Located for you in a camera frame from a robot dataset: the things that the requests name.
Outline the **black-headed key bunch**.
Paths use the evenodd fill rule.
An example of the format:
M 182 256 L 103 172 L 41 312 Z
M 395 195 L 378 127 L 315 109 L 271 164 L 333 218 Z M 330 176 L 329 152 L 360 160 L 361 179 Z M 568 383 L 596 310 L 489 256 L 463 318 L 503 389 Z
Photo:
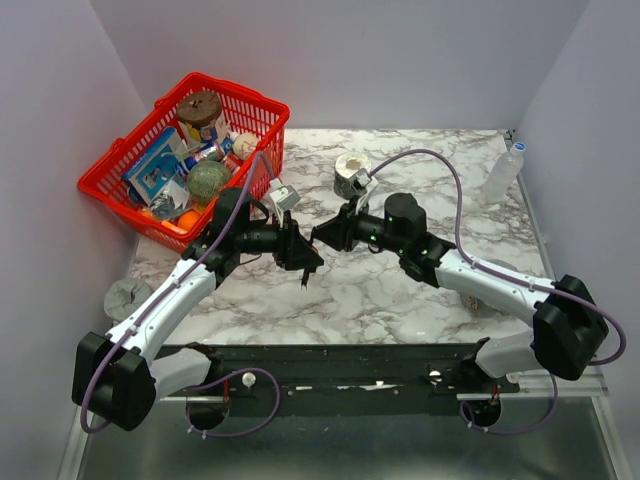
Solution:
M 303 288 L 305 290 L 308 289 L 308 284 L 309 284 L 309 280 L 310 280 L 311 274 L 312 274 L 312 272 L 311 272 L 310 269 L 304 269 L 303 270 L 303 273 L 302 273 L 302 276 L 301 276 L 301 279 L 300 279 L 301 288 Z

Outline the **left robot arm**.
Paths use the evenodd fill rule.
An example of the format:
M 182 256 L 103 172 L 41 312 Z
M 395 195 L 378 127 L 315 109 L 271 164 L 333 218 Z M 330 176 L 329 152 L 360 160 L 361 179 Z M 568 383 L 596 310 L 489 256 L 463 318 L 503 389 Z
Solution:
M 199 343 L 158 354 L 188 313 L 239 266 L 243 254 L 266 253 L 286 271 L 314 273 L 324 261 L 299 231 L 291 210 L 300 197 L 274 183 L 267 208 L 241 188 L 223 190 L 213 217 L 183 251 L 170 276 L 141 307 L 105 334 L 90 332 L 76 351 L 72 399 L 82 428 L 93 413 L 125 431 L 139 426 L 154 404 L 181 390 L 214 393 L 227 380 L 219 351 Z

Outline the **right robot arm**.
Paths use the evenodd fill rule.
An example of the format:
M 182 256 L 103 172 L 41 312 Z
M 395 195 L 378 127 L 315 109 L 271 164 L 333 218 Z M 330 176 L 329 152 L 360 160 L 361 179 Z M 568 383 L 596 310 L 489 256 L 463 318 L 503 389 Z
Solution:
M 474 392 L 507 374 L 538 369 L 575 381 L 608 334 L 602 315 L 590 309 L 592 297 L 581 280 L 528 277 L 494 264 L 480 269 L 455 244 L 428 232 L 426 211 L 408 193 L 389 196 L 381 217 L 359 210 L 355 201 L 345 203 L 334 218 L 314 227 L 312 236 L 336 251 L 364 242 L 393 252 L 411 279 L 470 295 L 525 322 L 527 331 L 483 338 L 466 354 L 460 379 Z

